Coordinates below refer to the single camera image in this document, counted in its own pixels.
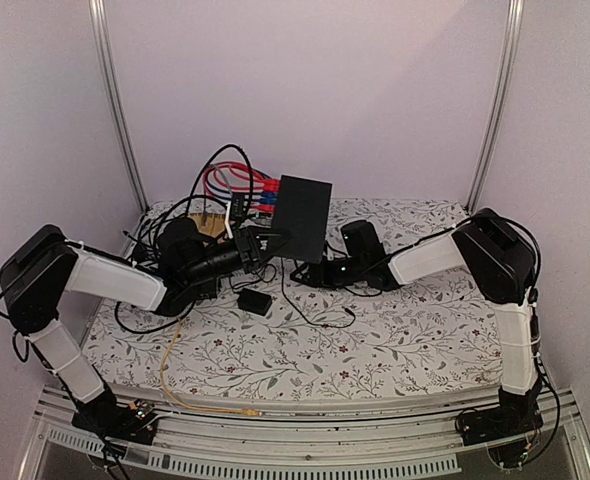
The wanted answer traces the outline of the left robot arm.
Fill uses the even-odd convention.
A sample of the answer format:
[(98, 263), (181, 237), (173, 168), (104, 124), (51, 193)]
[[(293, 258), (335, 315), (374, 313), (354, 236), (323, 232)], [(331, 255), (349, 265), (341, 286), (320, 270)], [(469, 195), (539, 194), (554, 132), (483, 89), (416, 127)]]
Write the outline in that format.
[(160, 271), (67, 238), (46, 224), (0, 267), (0, 317), (8, 320), (46, 361), (52, 374), (85, 405), (86, 419), (103, 434), (123, 426), (123, 412), (106, 397), (107, 386), (82, 353), (81, 330), (60, 318), (68, 296), (88, 305), (107, 299), (161, 317), (178, 317), (206, 298), (220, 277), (263, 267), (289, 242), (280, 228), (244, 226), (231, 239), (189, 260), (165, 253)]

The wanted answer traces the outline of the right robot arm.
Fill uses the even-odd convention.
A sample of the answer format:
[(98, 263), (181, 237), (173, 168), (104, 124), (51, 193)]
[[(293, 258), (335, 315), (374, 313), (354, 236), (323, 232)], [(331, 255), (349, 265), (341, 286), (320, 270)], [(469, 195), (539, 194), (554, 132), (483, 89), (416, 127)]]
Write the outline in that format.
[(499, 404), (461, 412), (455, 428), (467, 445), (539, 429), (537, 365), (540, 332), (535, 312), (541, 269), (539, 246), (528, 230), (485, 208), (471, 217), (391, 253), (365, 220), (345, 225), (347, 253), (296, 264), (292, 281), (312, 288), (344, 289), (364, 282), (390, 292), (425, 277), (465, 267), (493, 308), (502, 359)]

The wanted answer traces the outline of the left aluminium frame post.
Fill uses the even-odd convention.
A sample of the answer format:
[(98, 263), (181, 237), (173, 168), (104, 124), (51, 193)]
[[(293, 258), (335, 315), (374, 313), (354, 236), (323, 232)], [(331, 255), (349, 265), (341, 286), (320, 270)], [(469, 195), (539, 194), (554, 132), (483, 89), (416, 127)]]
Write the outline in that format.
[(123, 102), (120, 95), (110, 42), (105, 2), (102, 0), (90, 0), (88, 4), (100, 73), (103, 78), (110, 114), (124, 162), (126, 177), (138, 209), (142, 213), (145, 213), (149, 209), (149, 201), (135, 158)]

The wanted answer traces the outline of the floral patterned table cloth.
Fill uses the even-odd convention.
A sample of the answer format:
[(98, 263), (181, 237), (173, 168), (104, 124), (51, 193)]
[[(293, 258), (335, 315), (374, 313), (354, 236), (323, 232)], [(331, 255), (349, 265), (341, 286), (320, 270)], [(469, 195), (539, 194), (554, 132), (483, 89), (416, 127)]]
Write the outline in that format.
[[(335, 199), (327, 240), (370, 221), (387, 251), (466, 217), (450, 201)], [(102, 377), (122, 386), (205, 397), (325, 401), (403, 398), (501, 386), (494, 311), (465, 267), (380, 293), (361, 286), (323, 290), (290, 279), (274, 260), (264, 277), (238, 274), (180, 325), (104, 301), (83, 351)], [(237, 306), (243, 288), (272, 297), (266, 316)]]

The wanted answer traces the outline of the right aluminium frame post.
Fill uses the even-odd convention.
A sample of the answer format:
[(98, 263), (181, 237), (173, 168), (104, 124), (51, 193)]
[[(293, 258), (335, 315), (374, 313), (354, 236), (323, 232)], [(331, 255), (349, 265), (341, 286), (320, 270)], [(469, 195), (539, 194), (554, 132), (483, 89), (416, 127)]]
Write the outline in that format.
[(476, 211), (480, 205), (480, 199), (499, 138), (502, 117), (518, 54), (523, 13), (523, 0), (510, 0), (508, 2), (504, 40), (491, 109), (465, 204), (465, 208), (469, 213)]

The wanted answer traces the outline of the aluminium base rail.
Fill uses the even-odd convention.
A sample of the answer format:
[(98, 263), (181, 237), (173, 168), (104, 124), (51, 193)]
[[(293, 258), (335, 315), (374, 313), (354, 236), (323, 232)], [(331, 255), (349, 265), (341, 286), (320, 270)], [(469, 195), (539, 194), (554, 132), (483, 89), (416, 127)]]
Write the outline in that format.
[(508, 470), (493, 448), (517, 437), (465, 445), (456, 417), (496, 402), (494, 388), (408, 398), (241, 402), (205, 398), (204, 412), (175, 406), (156, 390), (116, 386), (120, 401), (152, 402), (151, 445), (123, 445), (131, 478), (194, 479), (590, 479), (590, 440), (569, 389), (540, 396), (544, 420), (529, 463)]

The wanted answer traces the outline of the black power adapter brick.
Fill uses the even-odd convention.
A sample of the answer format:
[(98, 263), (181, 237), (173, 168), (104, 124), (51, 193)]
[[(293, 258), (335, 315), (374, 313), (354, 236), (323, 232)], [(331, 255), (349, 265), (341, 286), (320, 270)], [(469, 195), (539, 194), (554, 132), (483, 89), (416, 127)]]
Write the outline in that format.
[(259, 316), (267, 315), (272, 302), (270, 295), (249, 288), (243, 288), (237, 298), (237, 306), (240, 310)]

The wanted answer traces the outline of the black network switch box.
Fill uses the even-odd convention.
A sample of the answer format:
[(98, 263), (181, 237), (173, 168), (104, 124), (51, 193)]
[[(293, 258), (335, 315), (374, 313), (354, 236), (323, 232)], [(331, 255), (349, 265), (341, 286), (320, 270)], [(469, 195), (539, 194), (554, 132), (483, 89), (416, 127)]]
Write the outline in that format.
[(281, 176), (271, 227), (287, 230), (290, 238), (278, 249), (278, 257), (321, 262), (331, 193), (331, 183)]

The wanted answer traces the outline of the yellow woven mat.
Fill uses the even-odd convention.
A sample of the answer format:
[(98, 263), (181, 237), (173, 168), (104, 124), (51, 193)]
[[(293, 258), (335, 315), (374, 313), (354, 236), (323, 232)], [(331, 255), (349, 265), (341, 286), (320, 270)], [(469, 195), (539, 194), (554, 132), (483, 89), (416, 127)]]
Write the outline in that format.
[(221, 243), (230, 238), (224, 214), (211, 212), (191, 213), (189, 218), (195, 223), (196, 233), (193, 234), (193, 237), (197, 240), (209, 242), (214, 239)]

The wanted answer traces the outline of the aluminium frame post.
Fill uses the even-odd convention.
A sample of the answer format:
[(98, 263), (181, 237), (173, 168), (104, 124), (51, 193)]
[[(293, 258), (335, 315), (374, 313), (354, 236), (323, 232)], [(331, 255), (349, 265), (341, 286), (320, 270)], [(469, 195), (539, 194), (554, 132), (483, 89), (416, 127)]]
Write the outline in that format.
[(123, 102), (120, 95), (110, 42), (105, 2), (102, 0), (90, 0), (88, 4), (100, 73), (103, 78), (110, 114), (124, 162), (126, 177), (138, 209), (142, 213), (145, 213), (149, 209), (149, 201), (135, 158)]
[(508, 2), (504, 40), (491, 109), (465, 204), (465, 208), (469, 213), (476, 211), (480, 205), (480, 199), (499, 138), (502, 117), (518, 54), (523, 13), (523, 0), (510, 0)]

